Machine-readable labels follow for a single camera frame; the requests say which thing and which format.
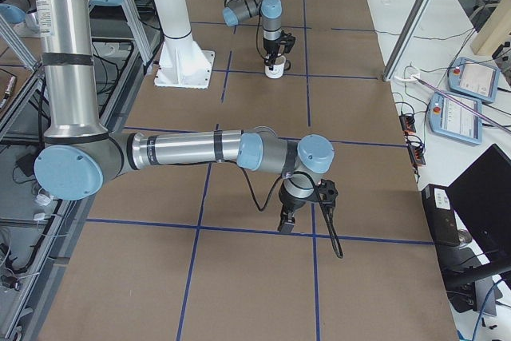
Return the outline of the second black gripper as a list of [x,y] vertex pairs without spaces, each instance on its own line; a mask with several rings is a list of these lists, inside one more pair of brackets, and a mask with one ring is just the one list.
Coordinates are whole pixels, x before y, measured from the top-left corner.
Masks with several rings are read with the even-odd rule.
[[282,203],[280,222],[277,227],[279,233],[292,233],[295,227],[294,213],[302,208],[307,202],[315,202],[315,197],[296,197],[291,195],[282,184],[279,188],[279,200]]

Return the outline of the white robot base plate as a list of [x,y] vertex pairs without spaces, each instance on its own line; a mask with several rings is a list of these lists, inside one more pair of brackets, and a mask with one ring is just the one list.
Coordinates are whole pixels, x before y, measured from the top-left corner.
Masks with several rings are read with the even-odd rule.
[[154,84],[157,87],[207,89],[215,52],[202,50],[192,36],[164,40]]

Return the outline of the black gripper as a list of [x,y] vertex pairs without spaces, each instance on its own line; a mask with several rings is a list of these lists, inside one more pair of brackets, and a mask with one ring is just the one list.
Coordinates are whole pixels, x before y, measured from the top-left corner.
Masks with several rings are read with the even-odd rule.
[[277,38],[275,40],[263,38],[263,48],[266,52],[264,64],[268,65],[269,70],[274,69],[275,61],[279,56],[280,47],[282,45],[281,41],[281,38]]

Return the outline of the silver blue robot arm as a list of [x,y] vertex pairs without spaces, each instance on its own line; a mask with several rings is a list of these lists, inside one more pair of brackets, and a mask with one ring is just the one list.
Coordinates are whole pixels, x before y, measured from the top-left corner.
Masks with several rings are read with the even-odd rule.
[[261,17],[265,65],[273,65],[285,40],[280,0],[224,0],[223,17],[227,26],[238,26],[250,18]]

